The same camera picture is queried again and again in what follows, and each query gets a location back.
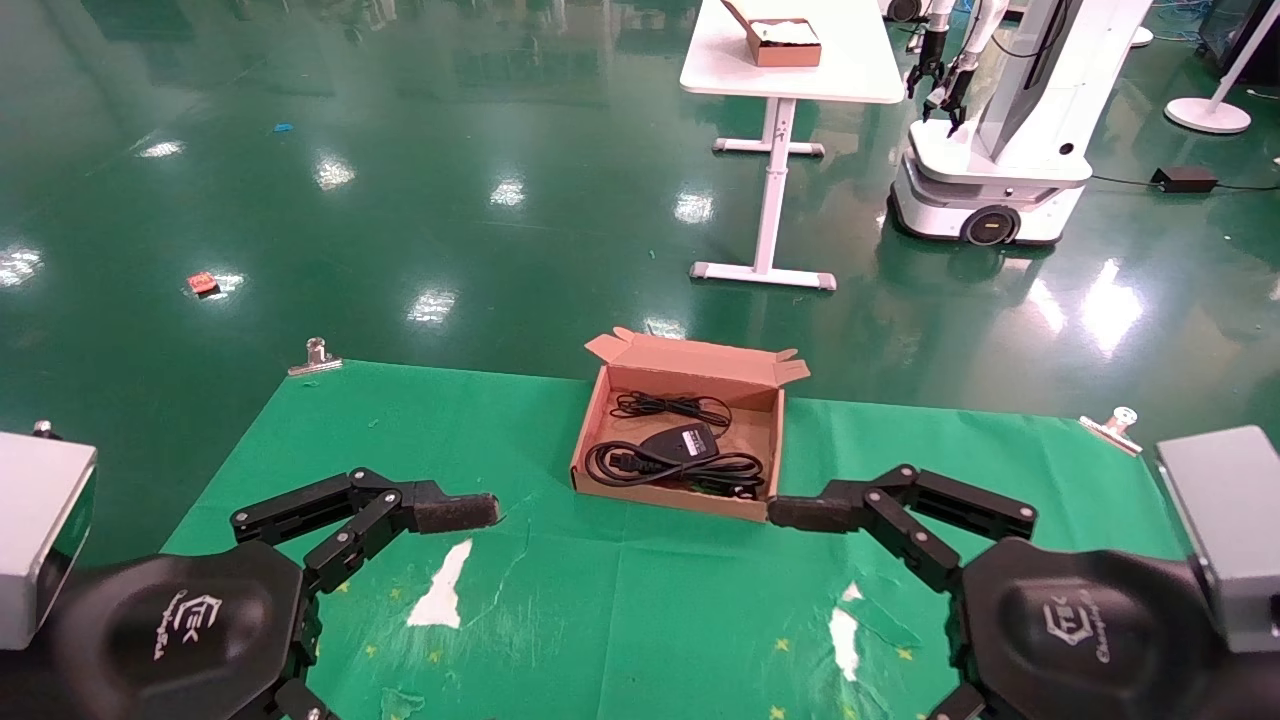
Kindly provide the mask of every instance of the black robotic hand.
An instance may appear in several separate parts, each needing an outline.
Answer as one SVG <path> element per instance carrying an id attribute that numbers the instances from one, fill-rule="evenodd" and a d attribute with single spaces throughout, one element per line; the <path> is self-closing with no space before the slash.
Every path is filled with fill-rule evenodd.
<path id="1" fill-rule="evenodd" d="M 951 129 L 947 131 L 947 137 L 955 135 L 969 117 L 969 110 L 964 105 L 964 96 L 969 91 L 972 81 L 973 70 L 956 70 L 952 68 L 942 85 L 937 86 L 924 99 L 924 114 L 922 119 L 928 120 L 933 110 L 942 110 L 947 114 L 947 119 L 951 120 Z"/>
<path id="2" fill-rule="evenodd" d="M 997 541 L 968 565 L 906 509 Z M 901 465 L 818 497 L 776 497 L 769 520 L 868 530 L 950 596 L 961 684 L 929 720 L 1263 720 L 1280 717 L 1280 652 L 1231 653 L 1199 564 L 1028 542 L 1036 510 Z"/>
<path id="3" fill-rule="evenodd" d="M 915 97 L 915 86 L 924 78 L 933 78 L 932 91 L 942 82 L 942 50 L 947 42 L 947 31 L 925 29 L 920 44 L 920 59 L 906 73 L 906 96 Z"/>
<path id="4" fill-rule="evenodd" d="M 349 518 L 300 568 L 274 544 Z M 4 720 L 337 720 L 303 684 L 317 593 L 396 536 L 498 521 L 492 495 L 358 468 L 232 514 L 237 546 L 73 570 L 23 651 L 0 652 Z"/>

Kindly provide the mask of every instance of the white table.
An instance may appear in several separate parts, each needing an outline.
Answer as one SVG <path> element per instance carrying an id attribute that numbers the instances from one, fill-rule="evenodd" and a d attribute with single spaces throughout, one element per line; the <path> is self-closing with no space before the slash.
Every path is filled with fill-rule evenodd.
<path id="1" fill-rule="evenodd" d="M 695 278 L 719 278 L 836 290 L 831 273 L 780 270 L 773 266 L 782 217 L 787 156 L 822 155 L 822 145 L 791 142 L 796 100 L 832 102 L 897 102 L 902 76 L 888 45 L 876 0 L 778 0 L 787 14 L 804 17 L 822 41 L 822 64 L 815 68 L 758 68 L 746 46 L 746 31 L 721 0 L 703 0 L 689 44 L 680 86 L 707 95 L 767 97 L 760 140 L 721 137 L 716 150 L 768 152 L 760 232 L 755 264 L 694 263 Z"/>

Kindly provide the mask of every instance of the green floor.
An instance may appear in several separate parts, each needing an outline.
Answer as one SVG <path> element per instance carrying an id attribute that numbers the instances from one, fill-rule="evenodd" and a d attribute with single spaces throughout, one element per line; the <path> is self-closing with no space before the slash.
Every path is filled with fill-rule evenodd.
<path id="1" fill-rule="evenodd" d="M 1275 193 L 1096 181 L 1052 254 L 924 243 L 882 227 L 914 105 L 803 105 L 828 156 L 792 161 L 778 264 L 840 290 L 691 283 L 750 260 L 764 168 L 709 150 L 763 102 L 680 91 L 692 8 L 5 0 L 0 428 L 100 447 L 90 560 L 160 546 L 314 334 L 588 378 L 581 343 L 627 325 L 796 347 L 803 396 L 1280 436 Z M 1234 138 L 1161 118 L 1213 87 L 1190 51 L 1130 56 L 1096 172 L 1275 183 L 1275 100 L 1234 94 Z M 198 270 L 229 292 L 191 296 Z"/>

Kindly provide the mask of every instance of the open cardboard box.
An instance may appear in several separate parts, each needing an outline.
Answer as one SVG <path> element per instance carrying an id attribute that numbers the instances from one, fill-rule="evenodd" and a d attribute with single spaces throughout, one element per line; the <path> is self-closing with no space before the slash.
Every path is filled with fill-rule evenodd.
<path id="1" fill-rule="evenodd" d="M 595 389 L 586 406 L 586 418 L 573 450 L 570 473 L 579 492 L 664 505 L 698 512 L 765 520 L 765 503 L 777 495 L 782 465 L 782 411 L 786 393 L 782 386 L 809 377 L 804 360 L 795 350 L 765 352 L 708 342 L 671 340 L 613 328 L 586 343 L 604 366 L 595 378 Z M 717 441 L 721 452 L 750 452 L 764 465 L 764 487 L 758 500 L 718 497 L 654 484 L 617 488 L 586 474 L 586 454 L 603 441 L 621 439 L 640 445 L 660 430 L 692 423 L 681 415 L 614 418 L 609 410 L 625 392 L 654 396 L 712 396 L 724 401 L 733 423 Z"/>
<path id="2" fill-rule="evenodd" d="M 780 18 L 765 5 L 750 3 L 750 0 L 722 0 L 728 12 L 746 31 L 746 46 L 751 50 L 751 59 L 762 68 L 814 68 L 822 61 L 822 41 L 813 45 L 780 45 L 764 41 L 753 27 L 754 23 L 803 23 L 809 26 L 814 37 L 818 32 L 813 29 L 806 18 Z"/>

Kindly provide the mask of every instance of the torn white patch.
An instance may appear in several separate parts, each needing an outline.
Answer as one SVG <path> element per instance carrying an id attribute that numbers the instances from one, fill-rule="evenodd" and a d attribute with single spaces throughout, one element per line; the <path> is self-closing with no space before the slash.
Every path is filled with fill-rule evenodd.
<path id="1" fill-rule="evenodd" d="M 855 600 L 861 600 L 861 598 L 863 598 L 863 591 L 858 589 L 856 582 L 849 583 L 849 587 L 845 588 L 845 592 L 840 593 L 840 600 L 844 600 L 845 602 L 852 602 Z"/>
<path id="2" fill-rule="evenodd" d="M 852 683 L 858 679 L 858 648 L 854 647 L 854 634 L 858 620 L 838 607 L 831 609 L 831 647 L 836 651 L 836 665 L 845 679 Z"/>
<path id="3" fill-rule="evenodd" d="M 454 587 L 458 584 L 458 575 L 462 574 L 462 564 L 470 556 L 471 538 L 449 548 L 444 564 L 431 575 L 431 588 L 408 614 L 410 625 L 448 625 L 457 629 L 462 619 L 458 618 L 458 593 Z"/>

